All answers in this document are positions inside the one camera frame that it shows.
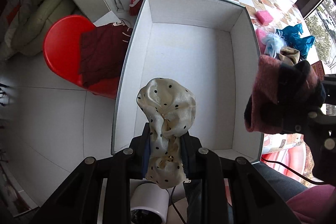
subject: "open cardboard box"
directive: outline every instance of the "open cardboard box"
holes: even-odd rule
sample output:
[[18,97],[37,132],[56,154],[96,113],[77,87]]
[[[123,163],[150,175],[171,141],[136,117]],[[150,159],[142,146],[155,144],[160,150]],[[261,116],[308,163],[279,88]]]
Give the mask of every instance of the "open cardboard box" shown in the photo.
[[111,153],[128,147],[147,122],[139,90],[170,78],[196,97],[189,134],[219,156],[260,160],[263,135],[249,133],[244,110],[260,55],[245,7],[228,0],[144,0],[115,104]]

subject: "silver bolt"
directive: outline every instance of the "silver bolt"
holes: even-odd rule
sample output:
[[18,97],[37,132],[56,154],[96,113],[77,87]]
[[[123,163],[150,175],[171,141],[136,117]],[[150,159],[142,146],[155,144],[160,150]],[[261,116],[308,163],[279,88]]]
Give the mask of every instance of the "silver bolt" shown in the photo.
[[201,148],[198,149],[198,152],[200,154],[207,154],[209,152],[209,150],[205,147],[201,147]]
[[300,126],[299,124],[297,124],[297,125],[295,126],[295,131],[296,131],[296,132],[300,132],[300,131],[301,131],[301,126]]
[[308,117],[309,117],[309,118],[312,118],[312,119],[314,119],[314,118],[316,118],[316,117],[317,117],[317,113],[316,113],[316,112],[314,112],[314,111],[312,111],[312,112],[309,112],[309,113],[308,113]]
[[244,165],[244,164],[246,164],[247,160],[243,157],[238,157],[238,158],[236,158],[236,162],[238,162],[241,165]]
[[93,163],[95,162],[95,158],[93,158],[93,157],[87,157],[87,158],[84,160],[84,162],[85,162],[86,164],[93,164]]
[[324,142],[324,147],[328,150],[333,150],[335,148],[335,141],[332,138],[328,138]]
[[133,149],[132,148],[125,148],[123,150],[125,155],[131,155],[133,153]]

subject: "red stool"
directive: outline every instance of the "red stool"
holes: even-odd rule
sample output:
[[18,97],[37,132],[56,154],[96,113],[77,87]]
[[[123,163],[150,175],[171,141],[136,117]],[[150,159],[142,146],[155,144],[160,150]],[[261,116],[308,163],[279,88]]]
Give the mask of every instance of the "red stool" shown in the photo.
[[[71,15],[61,18],[48,30],[43,42],[43,55],[48,67],[58,76],[81,88],[82,75],[78,74],[80,65],[79,41],[81,33],[95,28],[87,18]],[[103,79],[84,88],[96,95],[115,99],[120,77]]]

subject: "polka dot scrunchie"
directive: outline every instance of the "polka dot scrunchie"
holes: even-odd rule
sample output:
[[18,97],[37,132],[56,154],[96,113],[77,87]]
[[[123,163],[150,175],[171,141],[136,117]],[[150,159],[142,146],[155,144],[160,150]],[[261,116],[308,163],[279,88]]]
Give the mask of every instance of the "polka dot scrunchie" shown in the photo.
[[146,179],[162,189],[189,182],[183,172],[180,137],[194,122],[195,96],[174,80],[154,78],[139,91],[136,101],[151,131]]

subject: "blue feathery object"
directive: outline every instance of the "blue feathery object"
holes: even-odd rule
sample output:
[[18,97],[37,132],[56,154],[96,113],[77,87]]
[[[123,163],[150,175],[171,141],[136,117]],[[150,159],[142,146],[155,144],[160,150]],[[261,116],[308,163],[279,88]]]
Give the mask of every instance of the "blue feathery object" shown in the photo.
[[286,28],[276,30],[276,33],[280,35],[286,42],[287,46],[292,47],[300,51],[300,55],[306,59],[308,51],[314,45],[315,37],[312,35],[301,38],[299,33],[302,34],[302,24],[296,24],[295,26],[287,26]]
[[276,33],[268,33],[262,40],[266,45],[265,54],[271,57],[276,57],[283,46],[286,46],[286,42]]

